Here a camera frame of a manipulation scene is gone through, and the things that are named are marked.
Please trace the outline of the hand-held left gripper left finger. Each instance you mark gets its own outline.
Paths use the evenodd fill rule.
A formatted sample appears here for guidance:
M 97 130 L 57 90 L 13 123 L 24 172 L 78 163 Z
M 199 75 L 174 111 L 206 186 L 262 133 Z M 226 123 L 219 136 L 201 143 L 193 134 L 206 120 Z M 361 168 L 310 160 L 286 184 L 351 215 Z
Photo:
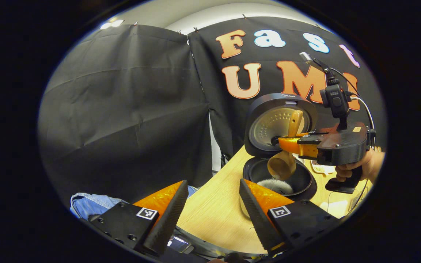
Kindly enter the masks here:
M 88 221 L 110 239 L 142 254 L 162 255 L 188 197 L 188 183 L 179 181 L 133 204 L 118 202 Z

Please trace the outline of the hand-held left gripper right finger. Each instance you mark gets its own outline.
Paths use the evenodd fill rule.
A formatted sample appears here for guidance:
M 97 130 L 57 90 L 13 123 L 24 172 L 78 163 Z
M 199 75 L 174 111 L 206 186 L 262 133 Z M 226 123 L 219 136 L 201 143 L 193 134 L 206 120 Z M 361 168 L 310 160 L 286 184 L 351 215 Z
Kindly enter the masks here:
M 307 199 L 293 201 L 245 179 L 239 184 L 256 235 L 270 256 L 305 247 L 341 223 Z

